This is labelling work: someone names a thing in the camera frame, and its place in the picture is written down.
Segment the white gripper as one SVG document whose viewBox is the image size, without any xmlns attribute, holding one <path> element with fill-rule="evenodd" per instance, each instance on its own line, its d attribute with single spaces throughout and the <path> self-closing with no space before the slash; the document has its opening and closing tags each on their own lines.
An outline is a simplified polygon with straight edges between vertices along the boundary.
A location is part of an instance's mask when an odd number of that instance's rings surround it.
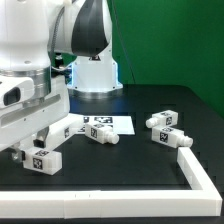
<svg viewBox="0 0 224 224">
<path fill-rule="evenodd" d="M 25 152 L 19 142 L 37 133 L 34 146 L 46 147 L 48 126 L 69 114 L 68 90 L 63 76 L 51 81 L 52 90 L 43 102 L 24 108 L 22 103 L 0 109 L 0 152 L 12 146 L 14 162 L 23 162 Z"/>
</svg>

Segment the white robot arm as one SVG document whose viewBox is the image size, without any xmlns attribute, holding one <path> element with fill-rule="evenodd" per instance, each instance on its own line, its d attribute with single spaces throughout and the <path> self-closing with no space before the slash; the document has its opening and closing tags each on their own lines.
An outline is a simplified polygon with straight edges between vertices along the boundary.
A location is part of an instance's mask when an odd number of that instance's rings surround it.
<svg viewBox="0 0 224 224">
<path fill-rule="evenodd" d="M 0 0 L 0 152 L 22 162 L 69 114 L 56 53 L 75 55 L 72 90 L 99 97 L 122 89 L 112 57 L 107 0 Z"/>
</svg>

